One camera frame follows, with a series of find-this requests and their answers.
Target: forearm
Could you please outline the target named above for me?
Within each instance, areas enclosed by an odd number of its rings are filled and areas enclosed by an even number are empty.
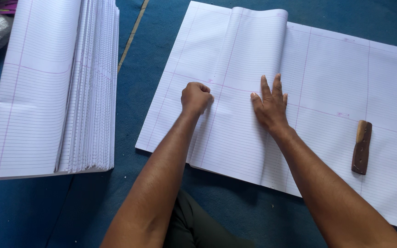
[[[199,116],[188,113],[179,116],[137,177],[103,245],[153,247],[163,244]]]
[[[329,246],[397,247],[394,228],[330,169],[293,128],[272,134]]]

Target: blue carpet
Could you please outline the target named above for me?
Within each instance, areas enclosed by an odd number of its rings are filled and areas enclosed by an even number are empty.
[[[397,46],[397,0],[204,2],[228,8],[282,8],[291,22]],[[140,4],[117,3],[121,50]],[[100,244],[150,155],[134,145],[188,4],[185,0],[148,3],[118,76],[115,168],[74,175],[64,204],[71,176],[0,182],[0,247],[41,247],[51,233],[49,247]],[[2,61],[0,53],[0,72]],[[189,166],[182,188],[229,231],[254,240],[257,247],[326,247],[301,198]]]

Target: wooden tool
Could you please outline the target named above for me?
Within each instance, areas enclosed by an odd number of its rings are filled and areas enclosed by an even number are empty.
[[[356,131],[356,144],[353,151],[352,171],[360,175],[367,172],[368,150],[371,138],[371,123],[367,121],[359,121],[358,130]]]

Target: hand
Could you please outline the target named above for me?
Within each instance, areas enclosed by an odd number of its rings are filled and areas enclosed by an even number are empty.
[[[267,85],[266,76],[261,76],[261,92],[263,101],[256,93],[251,93],[251,100],[258,122],[273,137],[287,129],[289,123],[286,118],[287,94],[281,91],[281,74],[273,80],[272,93]]]
[[[182,91],[182,112],[202,115],[214,100],[211,89],[199,82],[189,82]]]

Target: wrist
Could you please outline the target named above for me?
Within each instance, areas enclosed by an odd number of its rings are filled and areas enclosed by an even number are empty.
[[[274,139],[282,139],[289,137],[292,135],[292,133],[295,132],[295,129],[289,126],[289,124],[278,126],[278,127],[272,127],[269,128],[269,134],[272,136]]]
[[[180,113],[179,118],[184,118],[184,119],[188,119],[188,120],[198,120],[200,117],[200,112],[198,111],[185,111],[182,110],[182,112]]]

